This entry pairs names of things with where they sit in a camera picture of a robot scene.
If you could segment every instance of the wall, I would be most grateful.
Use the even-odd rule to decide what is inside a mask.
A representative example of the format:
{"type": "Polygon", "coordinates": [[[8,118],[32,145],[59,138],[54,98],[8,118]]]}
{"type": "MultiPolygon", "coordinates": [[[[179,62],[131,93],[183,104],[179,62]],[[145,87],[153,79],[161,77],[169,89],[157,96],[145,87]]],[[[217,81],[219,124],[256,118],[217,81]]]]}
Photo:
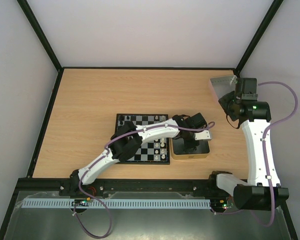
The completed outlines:
{"type": "Polygon", "coordinates": [[[272,0],[28,0],[62,66],[235,68],[272,0]]]}
{"type": "Polygon", "coordinates": [[[0,227],[25,177],[57,71],[16,0],[0,1],[0,227]]]}
{"type": "MultiPolygon", "coordinates": [[[[287,83],[298,95],[297,114],[272,130],[271,143],[278,176],[289,188],[287,204],[300,239],[300,0],[283,2],[241,75],[287,83]]],[[[294,107],[292,95],[282,86],[260,86],[258,93],[269,102],[274,121],[294,107]]]]}

